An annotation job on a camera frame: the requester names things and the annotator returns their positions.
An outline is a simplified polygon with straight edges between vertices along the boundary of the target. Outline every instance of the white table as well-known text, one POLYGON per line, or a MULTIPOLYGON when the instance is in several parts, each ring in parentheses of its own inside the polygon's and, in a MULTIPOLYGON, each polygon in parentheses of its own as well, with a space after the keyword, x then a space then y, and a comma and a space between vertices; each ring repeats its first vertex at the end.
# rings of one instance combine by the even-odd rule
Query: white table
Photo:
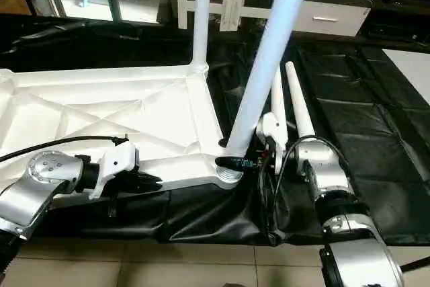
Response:
POLYGON ((384 50, 414 88, 430 104, 430 54, 384 50))

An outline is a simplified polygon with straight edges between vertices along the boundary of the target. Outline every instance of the cable connector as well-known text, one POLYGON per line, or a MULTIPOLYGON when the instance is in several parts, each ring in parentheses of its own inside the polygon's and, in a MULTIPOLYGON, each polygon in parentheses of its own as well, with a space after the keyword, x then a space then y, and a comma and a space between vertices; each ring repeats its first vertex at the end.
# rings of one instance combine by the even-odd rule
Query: cable connector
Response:
POLYGON ((118 145, 123 144, 126 141, 128 141, 128 138, 127 137, 124 137, 124 138, 112 137, 111 141, 115 144, 115 146, 118 146, 118 145))
POLYGON ((240 157, 217 157, 215 158, 215 164, 233 171, 255 171, 258 169, 257 163, 240 157))

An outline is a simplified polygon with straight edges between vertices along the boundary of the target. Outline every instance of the white cabinet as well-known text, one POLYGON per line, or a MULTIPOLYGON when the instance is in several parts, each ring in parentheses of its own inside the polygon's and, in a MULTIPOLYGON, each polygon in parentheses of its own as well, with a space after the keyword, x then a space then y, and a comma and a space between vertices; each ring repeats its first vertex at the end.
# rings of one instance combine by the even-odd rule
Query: white cabinet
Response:
MULTIPOLYGON (((268 18, 273 0, 211 0, 210 13, 219 14, 220 30, 237 30, 242 17, 268 18)), ((178 0, 179 28, 187 28, 187 12, 194 10, 193 0, 178 0)), ((294 30, 321 34, 355 36, 370 9, 304 1, 294 30)))

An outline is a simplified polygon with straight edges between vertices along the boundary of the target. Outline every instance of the white plastic frame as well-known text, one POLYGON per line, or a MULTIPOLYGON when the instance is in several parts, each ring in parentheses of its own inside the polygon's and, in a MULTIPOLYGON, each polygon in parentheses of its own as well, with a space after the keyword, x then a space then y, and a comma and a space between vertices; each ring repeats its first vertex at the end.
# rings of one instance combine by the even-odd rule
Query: white plastic frame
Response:
MULTIPOLYGON (((162 190, 205 183, 235 187, 240 173, 216 167, 214 159, 245 154, 302 1, 274 1, 225 150, 218 145, 222 134, 206 84, 210 0, 196 0, 189 65, 0 71, 0 153, 65 136, 127 134, 140 151, 140 169, 159 176, 162 190)), ((57 149, 97 160, 105 145, 74 142, 57 149)), ((29 158, 0 165, 3 185, 22 175, 29 158)))

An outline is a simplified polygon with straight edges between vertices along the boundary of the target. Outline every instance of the drawer handle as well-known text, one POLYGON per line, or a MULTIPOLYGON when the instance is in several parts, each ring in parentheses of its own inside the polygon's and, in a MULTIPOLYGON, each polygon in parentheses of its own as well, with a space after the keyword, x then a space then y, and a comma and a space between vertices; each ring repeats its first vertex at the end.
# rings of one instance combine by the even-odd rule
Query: drawer handle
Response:
POLYGON ((329 23, 337 23, 339 20, 337 18, 328 18, 328 17, 312 17, 312 20, 316 22, 329 22, 329 23))

